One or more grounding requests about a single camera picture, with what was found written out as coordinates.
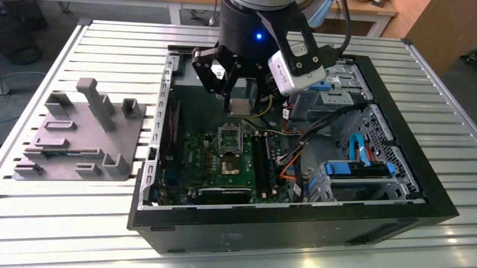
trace table leg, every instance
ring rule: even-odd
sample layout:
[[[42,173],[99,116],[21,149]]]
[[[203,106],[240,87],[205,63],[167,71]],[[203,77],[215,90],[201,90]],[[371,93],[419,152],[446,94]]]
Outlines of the table leg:
[[[180,4],[169,3],[169,16],[171,16],[171,24],[180,25]]]
[[[379,16],[378,20],[373,23],[367,37],[381,37],[383,30],[386,29],[387,23],[390,21],[389,16]]]

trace black connector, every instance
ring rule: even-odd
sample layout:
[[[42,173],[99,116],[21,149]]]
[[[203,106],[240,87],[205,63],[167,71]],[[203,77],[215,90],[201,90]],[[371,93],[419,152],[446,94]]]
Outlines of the black connector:
[[[336,60],[339,57],[339,52],[336,49],[330,47],[328,45],[322,46],[319,48],[319,55],[320,55],[320,64],[323,65],[323,68],[328,68],[331,66],[335,66]]]

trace aluminum extrusion table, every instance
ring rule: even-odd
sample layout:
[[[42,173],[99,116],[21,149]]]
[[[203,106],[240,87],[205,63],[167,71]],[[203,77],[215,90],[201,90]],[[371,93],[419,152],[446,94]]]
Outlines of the aluminum extrusion table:
[[[477,129],[413,46],[354,37],[348,53],[371,58],[459,216],[367,246],[159,255],[125,229],[135,175],[145,158],[167,45],[211,46],[218,31],[195,26],[92,21],[77,26],[0,149],[0,266],[84,267],[467,267],[477,264]],[[343,38],[316,35],[319,45]],[[50,92],[99,81],[111,102],[147,104],[131,179],[14,181]]]

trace motherboard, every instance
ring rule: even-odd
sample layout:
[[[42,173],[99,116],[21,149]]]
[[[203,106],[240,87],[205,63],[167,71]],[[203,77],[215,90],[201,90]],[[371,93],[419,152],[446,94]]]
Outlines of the motherboard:
[[[279,136],[270,132],[232,124],[216,132],[185,132],[181,168],[163,170],[167,203],[288,202],[288,187],[274,165],[280,154]]]

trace yellow wire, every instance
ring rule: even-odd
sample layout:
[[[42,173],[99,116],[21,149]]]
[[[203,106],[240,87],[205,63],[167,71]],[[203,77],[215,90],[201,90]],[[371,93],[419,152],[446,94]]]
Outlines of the yellow wire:
[[[272,99],[272,95],[268,95],[268,99],[270,99],[270,101],[268,101],[268,107],[267,107],[267,109],[262,112],[262,113],[259,113],[256,116],[251,116],[251,117],[247,117],[247,118],[258,118],[258,117],[260,117],[260,116],[263,116],[268,111],[270,111],[270,109],[271,109],[271,99]]]

